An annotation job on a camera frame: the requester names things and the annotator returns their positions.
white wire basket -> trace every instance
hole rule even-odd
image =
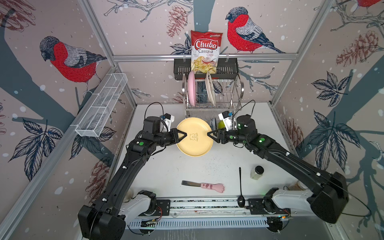
[[[107,120],[127,84],[124,73],[112,73],[107,83],[97,94],[75,131],[81,137],[99,137]]]

bear logo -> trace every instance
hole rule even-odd
[[[189,135],[189,139],[190,140],[198,140],[199,139],[199,136],[197,135],[197,133],[191,133],[190,135]]]

pink plate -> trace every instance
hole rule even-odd
[[[191,106],[196,106],[196,85],[194,71],[191,71],[188,75],[188,99]]]

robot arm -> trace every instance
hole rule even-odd
[[[165,132],[161,131],[163,125],[167,128]],[[185,132],[176,128],[168,130],[167,123],[159,117],[151,116],[144,120],[143,130],[129,143],[124,161],[111,182],[92,206],[84,205],[80,209],[78,218],[83,237],[92,240],[120,239],[125,229],[126,216],[134,219],[143,212],[152,213],[154,211],[156,195],[152,192],[141,191],[125,207],[129,208],[127,211],[129,213],[119,215],[126,192],[150,156],[157,153],[154,153],[156,147],[165,148],[180,142],[187,136]]]
[[[259,134],[255,121],[249,115],[237,118],[237,130],[218,129],[209,132],[208,136],[217,143],[243,143],[249,151],[273,162],[295,176],[310,190],[307,191],[309,194],[305,204],[309,205],[313,213],[326,222],[336,223],[348,203],[347,185],[343,175],[338,172],[331,174],[312,166],[288,152],[274,139]],[[278,208],[292,208],[293,206],[288,204],[289,202],[299,204],[303,192],[300,192],[299,195],[295,194],[295,191],[291,192],[292,194],[283,196],[282,190],[272,188],[264,197],[265,209],[268,212],[275,212]]]

spoon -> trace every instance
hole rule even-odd
[[[239,167],[239,175],[240,175],[240,196],[237,198],[237,204],[239,207],[245,206],[245,198],[243,197],[243,192],[241,191],[241,167]]]

